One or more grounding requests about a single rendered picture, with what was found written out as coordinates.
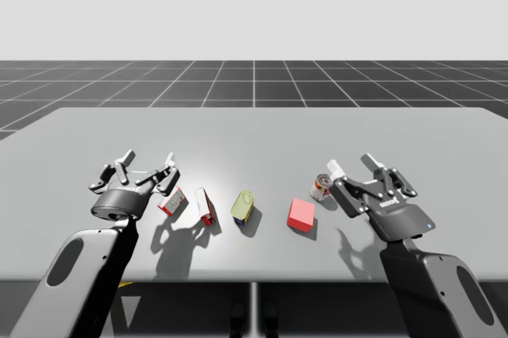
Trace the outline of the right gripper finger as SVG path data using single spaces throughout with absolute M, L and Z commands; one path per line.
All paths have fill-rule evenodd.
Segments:
M 332 181 L 329 193 L 348 217 L 357 217 L 368 210 L 364 195 L 376 200 L 382 199 L 382 194 L 374 191 L 372 183 L 365 184 L 350 179 L 335 159 L 331 159 L 326 166 Z
M 371 154 L 365 153 L 360 157 L 361 162 L 372 173 L 373 180 L 363 184 L 362 201 L 388 201 L 392 198 L 415 198 L 418 193 L 410 185 L 401 172 L 392 167 L 386 167 Z

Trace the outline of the red and white can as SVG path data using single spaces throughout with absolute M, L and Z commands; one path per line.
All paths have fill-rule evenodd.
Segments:
M 327 174 L 319 174 L 310 188 L 311 198 L 317 202 L 323 202 L 329 196 L 329 187 L 332 183 Z

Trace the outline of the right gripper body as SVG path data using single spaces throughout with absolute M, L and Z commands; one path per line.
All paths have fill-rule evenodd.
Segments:
M 414 238 L 436 228 L 418 205 L 400 196 L 378 199 L 367 195 L 366 206 L 369 224 L 382 241 Z

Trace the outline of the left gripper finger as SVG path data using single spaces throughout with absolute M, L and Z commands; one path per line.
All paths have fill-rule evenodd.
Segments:
M 127 168 L 133 162 L 136 154 L 134 150 L 129 149 L 122 157 L 107 163 L 102 167 L 102 171 L 96 181 L 89 184 L 88 189 L 93 193 L 103 193 L 112 184 L 112 180 L 116 177 L 116 181 L 122 186 L 129 184 Z
M 145 173 L 135 181 L 135 185 L 137 187 L 147 185 L 152 193 L 158 192 L 163 196 L 169 196 L 179 178 L 180 173 L 175 165 L 175 153 L 170 152 L 161 168 Z

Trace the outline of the red and white carton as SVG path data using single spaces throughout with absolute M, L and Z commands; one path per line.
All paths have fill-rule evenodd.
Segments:
M 186 200 L 183 191 L 175 186 L 171 193 L 158 203 L 157 207 L 168 216 L 172 216 Z
M 198 188 L 194 191 L 194 196 L 201 221 L 205 224 L 205 226 L 213 225 L 216 221 L 214 206 L 205 189 L 203 187 Z

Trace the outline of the pink cube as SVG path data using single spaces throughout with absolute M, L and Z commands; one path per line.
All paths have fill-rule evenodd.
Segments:
M 287 225 L 301 232 L 309 232 L 314 226 L 314 204 L 294 198 L 289 208 Z

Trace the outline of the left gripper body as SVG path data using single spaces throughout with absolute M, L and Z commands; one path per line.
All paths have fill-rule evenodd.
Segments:
M 93 216 L 107 221 L 139 220 L 146 210 L 152 191 L 153 185 L 148 183 L 94 190 L 98 199 L 90 211 Z

